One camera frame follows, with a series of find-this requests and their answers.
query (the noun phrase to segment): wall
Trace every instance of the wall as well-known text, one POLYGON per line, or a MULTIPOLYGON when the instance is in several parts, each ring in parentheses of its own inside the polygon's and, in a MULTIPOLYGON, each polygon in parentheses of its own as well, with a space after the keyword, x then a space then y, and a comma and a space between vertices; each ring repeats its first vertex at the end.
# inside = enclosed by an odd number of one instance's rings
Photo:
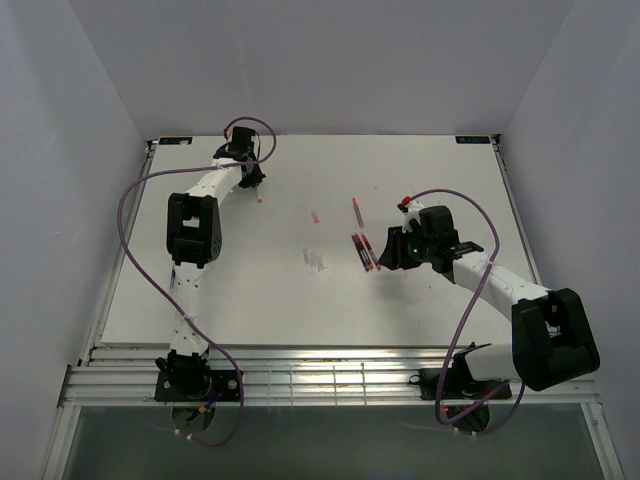
POLYGON ((543 279, 583 298, 604 414, 640 478, 640 4, 576 0, 504 134, 543 279))
POLYGON ((70 2, 149 139, 501 132, 572 0, 70 2))
POLYGON ((36 478, 144 159, 66 0, 0 0, 0 476, 36 478))

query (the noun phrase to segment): purple hose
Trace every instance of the purple hose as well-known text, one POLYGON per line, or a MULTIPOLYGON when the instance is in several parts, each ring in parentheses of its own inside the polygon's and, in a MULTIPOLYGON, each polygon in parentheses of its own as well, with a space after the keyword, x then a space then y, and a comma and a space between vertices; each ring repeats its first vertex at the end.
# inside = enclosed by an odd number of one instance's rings
MULTIPOLYGON (((460 198, 466 200, 467 202, 471 203, 476 208, 476 210, 478 210, 480 212, 480 214, 486 220, 487 224, 489 225, 489 228, 491 229, 491 233, 493 234, 493 240, 495 242, 495 247, 493 249, 493 252, 491 252, 491 255, 489 256, 489 263, 487 264, 487 268, 485 269, 484 273, 482 274, 482 277, 480 278, 480 282, 478 283, 478 286, 476 287, 475 291, 473 292, 473 295, 471 296, 471 300, 469 300, 467 308, 464 310, 464 313, 462 314, 462 317, 460 318, 460 323, 458 323, 458 327, 456 328, 456 331, 453 334, 453 338, 451 339, 451 343, 449 344, 449 347, 447 348, 447 353, 446 353, 446 355, 444 357, 444 362, 442 364, 442 369, 440 370, 440 377, 438 378, 438 388, 436 389, 436 400, 435 400, 436 419, 442 425, 452 425, 452 424, 462 420, 463 418, 465 418, 467 415, 472 413, 475 409, 477 409, 482 404, 484 404, 487 400, 490 400, 491 398, 496 396, 500 392, 500 390, 502 390, 509 383, 508 381, 504 381, 504 382, 500 383, 500 385, 498 385, 496 388, 494 388, 491 392, 489 392, 483 398, 481 398, 479 400, 476 400, 474 403, 471 404, 471 406, 469 406, 467 409, 465 409, 463 412, 459 413, 458 415, 455 415, 452 418, 443 418, 442 417, 440 406, 442 404, 442 392, 444 390, 444 382, 445 382, 445 378, 447 376, 447 371, 449 370, 449 363, 451 362, 451 358, 453 357, 453 351, 455 350, 455 348, 456 348, 456 346, 458 344, 458 340, 460 339, 460 335, 462 334, 462 330, 463 330, 465 324, 467 323, 467 320, 469 319, 469 315, 471 315, 471 311, 473 310, 473 307, 475 306, 476 302, 480 298, 480 294, 482 293, 482 289, 484 288, 485 284, 487 283, 487 279, 489 278, 489 274, 491 273, 491 269, 493 267, 493 262, 495 261, 496 257, 498 256, 498 252, 500 251, 500 238, 498 236, 498 231, 496 230, 495 225, 491 221, 491 218, 489 218, 489 215, 487 214, 487 212, 478 204, 478 202, 473 200, 471 197, 465 195, 464 193, 456 192, 455 190, 449 190, 449 189, 446 189, 446 188, 434 188, 432 190, 425 190, 424 192, 420 192, 420 193, 415 194, 414 196, 411 197, 411 200, 416 200, 416 199, 418 199, 418 198, 420 198, 420 197, 422 197, 424 195, 428 195, 430 193, 448 193, 448 194, 451 194, 451 195, 455 195, 456 197, 460 197, 460 198)), ((518 398, 516 399, 515 403, 513 404, 513 407, 511 408, 509 413, 500 422, 498 422, 497 425, 495 425, 495 426, 493 426, 491 428, 488 428, 486 430, 483 430, 482 432, 477 432, 477 434, 478 435, 486 435, 488 433, 495 432, 500 427, 502 427, 505 423, 507 423, 509 421, 509 419, 515 413, 516 409, 518 408, 518 405, 520 404, 520 401, 522 400, 522 396, 524 395, 524 389, 525 389, 525 385, 523 383, 522 384, 522 388, 520 389, 520 393, 518 394, 518 398)), ((417 426, 417 425, 410 425, 410 426, 414 427, 414 428, 420 428, 420 426, 417 426)))
MULTIPOLYGON (((226 128, 224 129, 225 136, 226 136, 229 128, 231 128, 231 126, 233 126, 235 123, 240 122, 242 120, 250 120, 250 121, 253 121, 253 122, 257 122, 260 125, 263 125, 264 127, 266 127, 266 129, 271 134, 271 137, 273 138, 273 145, 271 146, 271 150, 269 150, 269 153, 267 153, 264 156, 264 158, 259 159, 257 161, 253 161, 253 162, 242 162, 242 165, 258 165, 258 164, 261 164, 263 162, 266 162, 271 157, 271 155, 273 155, 273 152, 276 149, 276 134, 275 134, 275 132, 273 131, 273 129, 268 124, 266 124, 265 122, 263 122, 262 120, 260 120, 258 118, 255 118, 255 117, 238 117, 238 118, 232 120, 231 122, 229 122, 229 124, 226 126, 226 128)), ((193 440, 195 440, 195 441, 197 441, 199 443, 208 445, 210 447, 221 447, 221 446, 226 445, 227 443, 229 443, 231 441, 231 439, 237 433, 238 429, 240 428, 240 425, 242 424, 242 417, 243 417, 243 414, 244 414, 244 383, 242 381, 242 373, 240 372, 240 368, 238 367, 238 364, 233 359, 233 357, 229 354, 229 352, 227 352, 223 347, 221 347, 220 345, 215 343, 213 340, 211 340, 202 330, 200 330, 198 328, 198 326, 193 322, 193 320, 187 315, 185 310, 180 306, 180 304, 178 302, 176 302, 171 297, 171 294, 169 294, 169 292, 167 292, 164 288, 162 288, 160 286, 160 284, 158 282, 156 282, 151 277, 151 275, 149 275, 147 273, 147 271, 144 269, 144 267, 142 267, 142 265, 140 265, 138 260, 136 260, 136 258, 133 256, 133 254, 131 253, 131 249, 129 248, 129 244, 127 242, 127 239, 126 239, 126 235, 124 233, 124 226, 123 226, 123 222, 122 222, 122 212, 124 210, 124 204, 126 202, 126 199, 129 196, 129 194, 131 193, 131 191, 134 188, 136 188, 138 185, 140 185, 141 183, 144 183, 144 182, 146 182, 147 180, 149 180, 151 178, 160 177, 162 175, 173 175, 174 173, 212 172, 214 170, 217 170, 219 167, 221 167, 221 168, 229 168, 229 167, 237 167, 237 166, 240 166, 240 165, 237 162, 234 162, 234 163, 227 163, 227 164, 220 165, 220 166, 213 165, 213 166, 209 166, 209 167, 178 168, 178 169, 174 169, 174 170, 163 170, 163 171, 160 171, 160 172, 150 173, 149 175, 145 175, 143 177, 140 177, 139 179, 137 179, 135 182, 133 182, 131 185, 129 185, 125 189, 124 193, 120 197, 120 202, 118 203, 118 213, 117 213, 118 237, 120 238, 120 243, 122 244, 122 249, 124 250, 124 253, 127 256, 127 258, 129 258, 129 261, 133 264, 134 267, 136 267, 136 269, 140 272, 140 274, 153 286, 153 288, 155 288, 158 292, 160 292, 160 294, 164 298, 166 298, 169 301, 169 303, 171 303, 171 305, 173 305, 173 307, 178 311, 178 313, 180 313, 180 315, 182 315, 184 320, 189 324, 189 327, 191 327, 191 329, 194 332, 196 332, 211 347, 213 347, 214 349, 219 351, 227 360, 229 360, 229 362, 231 362, 231 365, 233 366, 233 369, 235 370, 236 375, 238 376, 238 386, 239 386, 239 391, 240 391, 240 412, 238 413, 238 418, 236 420, 236 423, 233 426, 233 429, 231 430, 229 435, 227 435, 225 438, 223 438, 219 442, 210 442, 209 440, 206 440, 204 438, 198 438, 198 437, 195 437, 195 436, 191 437, 193 440)))

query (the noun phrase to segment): purple cable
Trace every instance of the purple cable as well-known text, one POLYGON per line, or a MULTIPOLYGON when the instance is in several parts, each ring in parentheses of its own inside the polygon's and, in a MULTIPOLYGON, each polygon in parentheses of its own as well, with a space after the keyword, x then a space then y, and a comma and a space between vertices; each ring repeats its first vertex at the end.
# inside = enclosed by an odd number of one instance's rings
POLYGON ((271 137, 273 138, 273 145, 271 146, 271 150, 269 150, 269 153, 267 153, 264 156, 264 158, 259 159, 257 161, 252 161, 252 162, 242 162, 242 164, 238 164, 237 162, 234 162, 234 163, 227 163, 227 164, 219 165, 219 166, 218 165, 212 165, 212 166, 209 166, 209 167, 177 168, 177 169, 174 169, 174 170, 163 170, 163 171, 160 171, 160 172, 150 173, 148 175, 140 177, 135 182, 133 182, 131 185, 129 185, 125 189, 125 191, 122 194, 122 196, 120 197, 120 202, 118 203, 118 214, 117 214, 118 237, 120 238, 120 243, 122 244, 122 249, 124 250, 124 253, 127 256, 127 258, 129 258, 129 261, 133 264, 134 267, 136 267, 136 270, 138 270, 138 272, 140 272, 140 274, 153 286, 153 288, 155 288, 158 292, 160 292, 160 294, 164 298, 166 298, 169 301, 169 303, 171 303, 171 305, 173 305, 173 307, 178 311, 178 313, 180 315, 182 315, 182 317, 184 318, 185 322, 187 322, 189 327, 191 327, 191 329, 194 332, 196 332, 204 341, 206 341, 211 347, 213 347, 214 349, 219 351, 227 360, 229 360, 229 362, 231 362, 231 365, 233 366, 233 369, 235 370, 236 375, 238 376, 238 387, 239 387, 239 391, 240 391, 240 412, 238 413, 238 418, 236 420, 236 423, 233 426, 233 429, 231 430, 229 435, 227 435, 225 438, 223 438, 219 442, 210 442, 209 440, 206 440, 206 439, 203 439, 203 438, 197 438, 195 436, 191 437, 193 440, 195 440, 195 441, 197 441, 199 443, 208 445, 210 447, 221 447, 221 446, 226 445, 227 443, 229 443, 231 441, 231 439, 237 433, 238 429, 240 428, 240 425, 242 424, 242 417, 243 417, 243 413, 244 413, 244 384, 242 382, 242 373, 240 371, 240 367, 238 367, 238 364, 233 359, 233 357, 229 354, 229 352, 227 352, 223 347, 221 347, 220 345, 215 343, 213 340, 211 340, 202 330, 200 330, 198 328, 198 326, 193 322, 191 317, 189 317, 189 315, 187 315, 187 312, 185 312, 185 310, 180 306, 180 304, 178 302, 176 302, 173 299, 173 297, 171 297, 171 294, 169 292, 167 292, 164 288, 162 288, 160 286, 160 284, 158 282, 156 282, 151 277, 151 275, 149 275, 147 273, 147 271, 144 269, 144 267, 142 267, 142 265, 140 265, 138 260, 136 260, 136 258, 131 253, 131 249, 129 248, 129 244, 127 242, 126 235, 124 233, 124 226, 123 226, 123 222, 122 222, 122 212, 124 210, 124 204, 126 202, 126 199, 129 196, 129 194, 131 193, 131 191, 134 188, 136 188, 138 185, 140 185, 141 183, 144 183, 144 182, 146 182, 147 180, 149 180, 151 178, 160 177, 162 175, 173 175, 174 173, 212 172, 214 170, 217 170, 218 168, 230 168, 230 167, 238 167, 238 166, 242 166, 242 165, 259 165, 261 163, 266 162, 271 157, 271 155, 273 155, 273 152, 276 149, 276 134, 273 131, 273 129, 267 123, 263 122, 262 120, 260 120, 258 118, 255 118, 255 117, 238 117, 238 118, 232 120, 231 122, 229 122, 229 124, 224 129, 225 137, 227 135, 227 132, 228 132, 229 128, 231 128, 231 126, 233 126, 235 123, 243 121, 243 120, 250 120, 250 121, 253 121, 253 122, 257 122, 260 125, 263 125, 264 127, 266 127, 266 129, 271 134, 271 137))
MULTIPOLYGON (((436 400, 435 400, 436 419, 442 425, 452 425, 452 424, 462 420, 463 418, 465 418, 467 415, 472 413, 475 409, 477 409, 482 404, 484 404, 487 400, 490 400, 491 398, 496 396, 509 383, 508 381, 504 381, 504 382, 500 383, 500 385, 498 385, 496 388, 494 388, 491 392, 489 392, 483 398, 481 398, 479 400, 476 400, 467 409, 465 409, 463 412, 459 413, 458 415, 455 415, 452 418, 443 418, 442 417, 440 405, 442 404, 442 392, 444 390, 444 382, 445 382, 445 378, 446 378, 446 375, 447 375, 447 371, 449 370, 449 363, 451 362, 451 358, 453 357, 453 351, 455 350, 455 348, 456 348, 456 346, 458 344, 458 340, 460 339, 460 335, 462 334, 462 330, 463 330, 464 326, 466 325, 467 320, 469 319, 469 316, 471 315, 471 311, 473 310, 473 307, 476 305, 478 299, 480 298, 480 294, 482 293, 482 289, 484 288, 485 284, 487 283, 487 280, 489 278, 489 274, 491 273, 491 269, 493 267, 493 262, 495 261, 496 257, 498 256, 498 252, 500 251, 500 238, 498 236, 498 231, 496 230, 495 225, 491 221, 491 218, 489 218, 489 215, 487 214, 487 212, 478 204, 478 202, 473 200, 471 197, 465 195, 464 193, 456 192, 455 190, 449 190, 449 189, 446 189, 446 188, 434 188, 432 190, 425 190, 424 192, 420 192, 420 193, 415 194, 414 196, 411 197, 411 200, 416 200, 416 199, 418 199, 418 198, 420 198, 420 197, 422 197, 424 195, 428 195, 430 193, 448 193, 448 194, 451 194, 451 195, 455 195, 456 197, 460 197, 460 198, 466 200, 467 202, 471 203, 476 208, 476 210, 478 210, 480 212, 480 214, 486 220, 487 224, 489 225, 489 228, 491 229, 491 233, 493 234, 493 240, 495 242, 495 247, 493 249, 493 252, 491 252, 491 255, 489 256, 489 262, 487 264, 487 268, 485 269, 484 273, 482 274, 482 277, 480 278, 480 282, 478 283, 478 286, 476 287, 475 291, 473 292, 473 295, 471 296, 471 300, 469 300, 467 308, 464 310, 464 313, 462 314, 462 317, 460 318, 460 323, 458 323, 458 327, 456 328, 456 331, 453 334, 453 338, 451 339, 451 343, 449 344, 449 347, 447 348, 447 353, 446 353, 446 355, 444 357, 444 362, 442 364, 442 369, 440 370, 440 377, 438 378, 438 388, 436 389, 436 400)), ((520 401, 522 400, 522 396, 524 395, 524 389, 525 389, 525 385, 523 383, 522 384, 522 388, 520 389, 520 393, 518 394, 518 398, 516 399, 515 403, 513 404, 513 407, 511 408, 509 413, 500 422, 498 422, 497 425, 495 425, 495 426, 493 426, 491 428, 488 428, 486 430, 483 430, 482 432, 478 432, 477 434, 478 435, 486 435, 488 433, 495 432, 500 427, 502 427, 505 423, 507 423, 509 421, 509 419, 515 413, 516 409, 518 408, 518 405, 520 404, 520 401)))

